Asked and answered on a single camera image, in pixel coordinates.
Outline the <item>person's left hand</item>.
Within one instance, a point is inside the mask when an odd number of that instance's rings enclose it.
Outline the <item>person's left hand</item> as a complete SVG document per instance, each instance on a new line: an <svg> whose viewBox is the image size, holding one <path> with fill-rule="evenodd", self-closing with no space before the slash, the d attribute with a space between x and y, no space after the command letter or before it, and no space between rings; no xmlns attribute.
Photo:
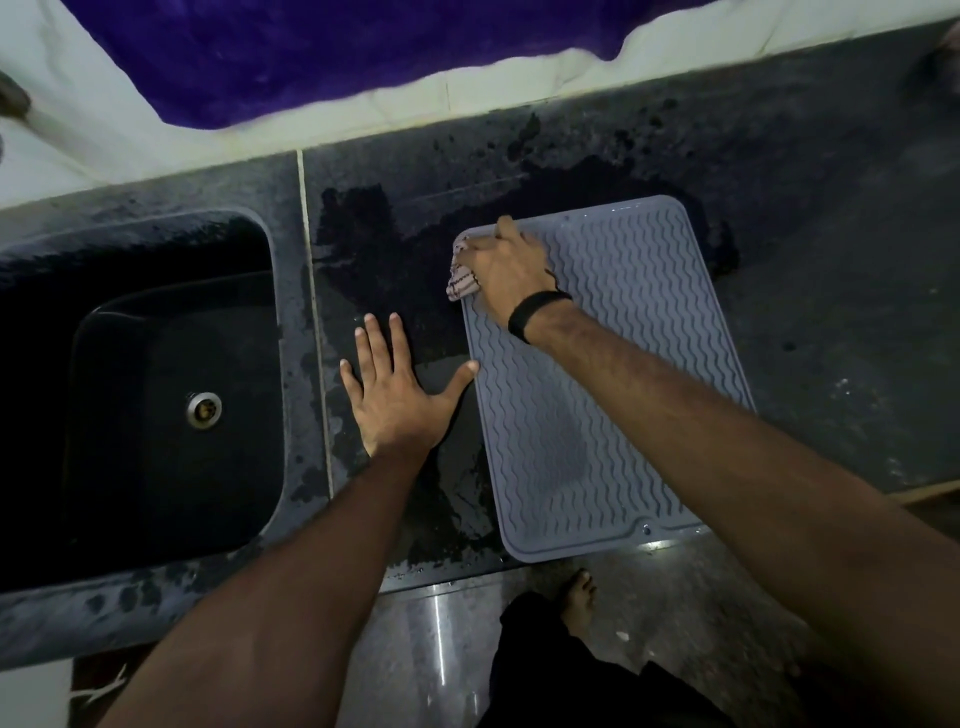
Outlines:
<svg viewBox="0 0 960 728"><path fill-rule="evenodd" d="M392 375L378 381L364 381L364 321L354 330L357 367L353 367L365 389L361 408L351 409L362 444L369 456L394 446L407 446L427 454L444 439L450 420L431 420L429 396L419 382L402 318L391 313L388 333Z"/></svg>

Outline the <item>person's right hand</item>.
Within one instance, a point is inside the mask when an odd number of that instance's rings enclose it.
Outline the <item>person's right hand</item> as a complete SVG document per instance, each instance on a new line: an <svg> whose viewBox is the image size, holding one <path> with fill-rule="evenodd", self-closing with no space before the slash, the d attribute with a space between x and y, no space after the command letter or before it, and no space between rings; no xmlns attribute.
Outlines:
<svg viewBox="0 0 960 728"><path fill-rule="evenodd" d="M527 244L510 245L495 254L496 273L480 292L489 315L503 328L517 305L531 294L558 289L544 245L527 234Z"/></svg>

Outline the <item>white red checked cloth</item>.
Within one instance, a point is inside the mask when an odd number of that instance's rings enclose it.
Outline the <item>white red checked cloth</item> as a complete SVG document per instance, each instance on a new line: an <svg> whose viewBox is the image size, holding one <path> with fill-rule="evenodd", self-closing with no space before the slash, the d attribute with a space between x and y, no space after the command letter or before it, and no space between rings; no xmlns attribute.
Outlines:
<svg viewBox="0 0 960 728"><path fill-rule="evenodd" d="M450 264L450 275L446 285L446 297L450 303L462 301L464 298L472 297L481 291L481 285L474 272L466 265L459 262L459 256L468 248L468 241L473 236L468 232L463 232L457 236L452 248L452 259Z"/></svg>

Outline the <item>person's right forearm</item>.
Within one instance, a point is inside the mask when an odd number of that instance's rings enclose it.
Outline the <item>person's right forearm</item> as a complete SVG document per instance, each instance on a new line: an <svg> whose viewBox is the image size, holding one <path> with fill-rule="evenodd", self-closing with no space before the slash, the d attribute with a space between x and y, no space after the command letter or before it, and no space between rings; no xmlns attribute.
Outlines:
<svg viewBox="0 0 960 728"><path fill-rule="evenodd" d="M960 543L572 302L526 327L778 603L926 725L960 728Z"/></svg>

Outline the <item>person's left forearm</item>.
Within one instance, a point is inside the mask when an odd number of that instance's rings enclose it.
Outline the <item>person's left forearm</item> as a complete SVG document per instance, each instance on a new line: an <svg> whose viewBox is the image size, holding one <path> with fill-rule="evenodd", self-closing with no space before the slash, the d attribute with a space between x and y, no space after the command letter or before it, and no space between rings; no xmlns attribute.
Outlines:
<svg viewBox="0 0 960 728"><path fill-rule="evenodd" d="M318 516L186 613L98 728L332 728L430 450L379 445Z"/></svg>

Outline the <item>black wristband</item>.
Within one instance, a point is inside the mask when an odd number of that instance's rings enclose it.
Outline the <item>black wristband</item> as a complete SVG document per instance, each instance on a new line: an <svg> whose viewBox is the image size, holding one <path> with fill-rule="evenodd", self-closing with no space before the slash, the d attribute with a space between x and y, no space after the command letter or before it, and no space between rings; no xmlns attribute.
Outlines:
<svg viewBox="0 0 960 728"><path fill-rule="evenodd" d="M532 317L554 303L571 300L570 294L561 289L543 290L524 297L511 312L507 321L507 330L512 336L529 345L526 328Z"/></svg>

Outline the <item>grey ribbed silicone drying mat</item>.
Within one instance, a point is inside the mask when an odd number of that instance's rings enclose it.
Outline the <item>grey ribbed silicone drying mat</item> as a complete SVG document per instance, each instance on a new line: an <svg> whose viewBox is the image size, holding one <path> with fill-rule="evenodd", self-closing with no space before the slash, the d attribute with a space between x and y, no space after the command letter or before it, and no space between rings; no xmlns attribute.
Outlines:
<svg viewBox="0 0 960 728"><path fill-rule="evenodd" d="M538 563L690 537L758 423L676 198L461 232L454 244L501 540Z"/></svg>

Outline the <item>metal sink drain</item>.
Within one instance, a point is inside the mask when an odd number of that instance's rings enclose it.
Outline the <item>metal sink drain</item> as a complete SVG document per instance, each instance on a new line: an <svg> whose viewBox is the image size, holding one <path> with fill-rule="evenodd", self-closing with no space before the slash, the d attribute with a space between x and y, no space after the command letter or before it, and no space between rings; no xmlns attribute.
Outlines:
<svg viewBox="0 0 960 728"><path fill-rule="evenodd" d="M200 392L191 394L186 403L187 424L196 431L209 431L220 421L223 403L219 394Z"/></svg>

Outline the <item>black stone sink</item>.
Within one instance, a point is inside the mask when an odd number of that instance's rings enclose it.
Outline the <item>black stone sink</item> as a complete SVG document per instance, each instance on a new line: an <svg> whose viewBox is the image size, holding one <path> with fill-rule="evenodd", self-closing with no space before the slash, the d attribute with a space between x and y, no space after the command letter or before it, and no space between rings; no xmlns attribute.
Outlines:
<svg viewBox="0 0 960 728"><path fill-rule="evenodd" d="M0 594L258 536L284 480L279 332L268 235L240 213L0 248Z"/></svg>

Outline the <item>purple fluffy cloth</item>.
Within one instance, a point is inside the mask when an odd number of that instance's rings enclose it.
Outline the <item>purple fluffy cloth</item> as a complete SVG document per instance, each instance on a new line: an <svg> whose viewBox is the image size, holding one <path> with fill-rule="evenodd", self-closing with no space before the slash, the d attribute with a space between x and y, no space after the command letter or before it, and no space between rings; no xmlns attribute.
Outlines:
<svg viewBox="0 0 960 728"><path fill-rule="evenodd" d="M220 130L460 67L570 49L714 0L61 0L159 118Z"/></svg>

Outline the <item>person's bare foot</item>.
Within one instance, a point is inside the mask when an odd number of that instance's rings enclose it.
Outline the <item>person's bare foot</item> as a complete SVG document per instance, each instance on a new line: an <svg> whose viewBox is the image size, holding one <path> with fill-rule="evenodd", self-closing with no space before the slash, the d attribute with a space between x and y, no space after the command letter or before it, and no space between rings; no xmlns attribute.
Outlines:
<svg viewBox="0 0 960 728"><path fill-rule="evenodd" d="M586 568L578 569L558 595L559 618L568 633L583 642L590 636L597 586Z"/></svg>

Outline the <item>person's black trousers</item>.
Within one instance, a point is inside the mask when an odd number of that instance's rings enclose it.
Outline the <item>person's black trousers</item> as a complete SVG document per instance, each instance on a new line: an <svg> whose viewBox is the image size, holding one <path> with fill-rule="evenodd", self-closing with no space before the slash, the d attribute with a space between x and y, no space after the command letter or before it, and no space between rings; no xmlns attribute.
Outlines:
<svg viewBox="0 0 960 728"><path fill-rule="evenodd" d="M477 728L737 728L654 661L632 672L596 658L537 592L511 601L500 624Z"/></svg>

